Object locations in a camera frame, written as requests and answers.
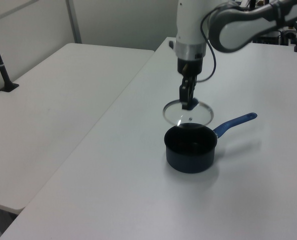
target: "pot handle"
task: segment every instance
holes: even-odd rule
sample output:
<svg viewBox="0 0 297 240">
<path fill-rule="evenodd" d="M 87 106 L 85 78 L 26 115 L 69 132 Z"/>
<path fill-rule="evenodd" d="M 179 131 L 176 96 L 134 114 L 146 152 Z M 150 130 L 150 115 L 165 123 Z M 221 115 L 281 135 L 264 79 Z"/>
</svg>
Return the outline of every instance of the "pot handle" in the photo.
<svg viewBox="0 0 297 240">
<path fill-rule="evenodd" d="M 244 116 L 240 116 L 238 118 L 232 119 L 230 121 L 224 122 L 221 125 L 219 125 L 217 128 L 215 128 L 213 131 L 215 132 L 217 138 L 220 138 L 227 130 L 229 130 L 232 127 L 235 127 L 237 125 L 246 123 L 250 120 L 256 119 L 257 114 L 254 112 L 251 112 L 249 114 L 246 114 Z"/>
</svg>

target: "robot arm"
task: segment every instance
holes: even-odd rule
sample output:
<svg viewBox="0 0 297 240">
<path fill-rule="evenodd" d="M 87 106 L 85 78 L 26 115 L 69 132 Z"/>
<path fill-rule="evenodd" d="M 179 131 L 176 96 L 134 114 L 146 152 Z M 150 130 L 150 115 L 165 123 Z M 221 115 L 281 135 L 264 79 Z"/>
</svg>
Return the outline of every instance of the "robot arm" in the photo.
<svg viewBox="0 0 297 240">
<path fill-rule="evenodd" d="M 192 109 L 197 75 L 202 72 L 206 41 L 224 53 L 243 48 L 254 37 L 269 33 L 297 21 L 297 0 L 276 0 L 254 11 L 243 11 L 227 0 L 179 0 L 176 44 L 170 44 L 177 56 L 177 71 L 183 75 L 179 88 L 182 108 Z"/>
</svg>

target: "blue saucepan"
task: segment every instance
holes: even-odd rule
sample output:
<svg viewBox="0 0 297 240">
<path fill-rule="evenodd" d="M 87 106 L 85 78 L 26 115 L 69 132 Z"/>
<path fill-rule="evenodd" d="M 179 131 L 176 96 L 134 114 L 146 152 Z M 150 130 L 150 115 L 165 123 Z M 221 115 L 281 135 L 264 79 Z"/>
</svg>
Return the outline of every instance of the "blue saucepan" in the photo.
<svg viewBox="0 0 297 240">
<path fill-rule="evenodd" d="M 227 121 L 214 130 L 197 124 L 183 123 L 169 129 L 164 137 L 166 159 L 176 170 L 183 173 L 200 173 L 214 162 L 215 147 L 228 129 L 253 120 L 258 115 L 249 113 Z"/>
</svg>

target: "glass lid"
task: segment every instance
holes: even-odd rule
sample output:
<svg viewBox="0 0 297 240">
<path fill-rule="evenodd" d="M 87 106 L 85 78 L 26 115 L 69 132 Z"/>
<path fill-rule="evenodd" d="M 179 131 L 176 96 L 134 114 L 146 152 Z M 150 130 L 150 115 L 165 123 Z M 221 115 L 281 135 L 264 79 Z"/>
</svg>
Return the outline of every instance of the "glass lid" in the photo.
<svg viewBox="0 0 297 240">
<path fill-rule="evenodd" d="M 163 116 L 170 124 L 179 126 L 180 124 L 194 123 L 208 125 L 214 117 L 212 108 L 194 98 L 195 104 L 191 110 L 182 109 L 180 100 L 174 100 L 165 105 Z"/>
</svg>

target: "tabletop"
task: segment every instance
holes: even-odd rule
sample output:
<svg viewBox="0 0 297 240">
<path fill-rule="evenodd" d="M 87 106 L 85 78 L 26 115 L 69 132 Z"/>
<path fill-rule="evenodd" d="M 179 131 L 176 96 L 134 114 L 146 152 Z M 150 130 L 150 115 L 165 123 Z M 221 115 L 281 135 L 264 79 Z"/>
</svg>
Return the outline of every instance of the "tabletop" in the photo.
<svg viewBox="0 0 297 240">
<path fill-rule="evenodd" d="M 153 53 L 70 43 L 0 92 L 0 209 L 31 201 Z"/>
<path fill-rule="evenodd" d="M 248 44 L 215 52 L 214 76 L 195 88 L 226 132 L 214 165 L 169 166 L 162 115 L 181 76 L 167 38 L 1 240 L 297 239 L 297 53 Z M 208 76 L 207 52 L 199 78 Z"/>
</svg>

